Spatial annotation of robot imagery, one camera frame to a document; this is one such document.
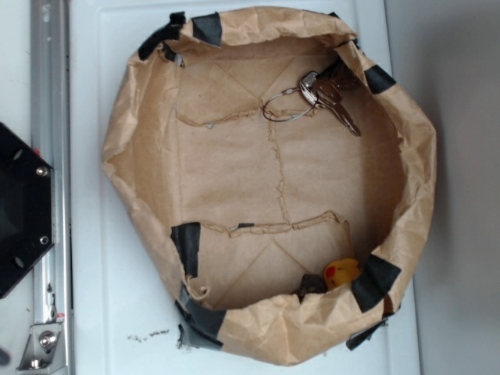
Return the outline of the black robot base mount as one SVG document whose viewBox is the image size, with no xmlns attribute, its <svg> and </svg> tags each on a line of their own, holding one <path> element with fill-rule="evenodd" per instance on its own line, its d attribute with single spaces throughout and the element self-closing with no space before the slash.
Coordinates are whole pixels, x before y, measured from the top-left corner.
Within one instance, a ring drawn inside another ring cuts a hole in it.
<svg viewBox="0 0 500 375">
<path fill-rule="evenodd" d="M 1 125 L 1 297 L 53 246 L 52 167 Z"/>
</svg>

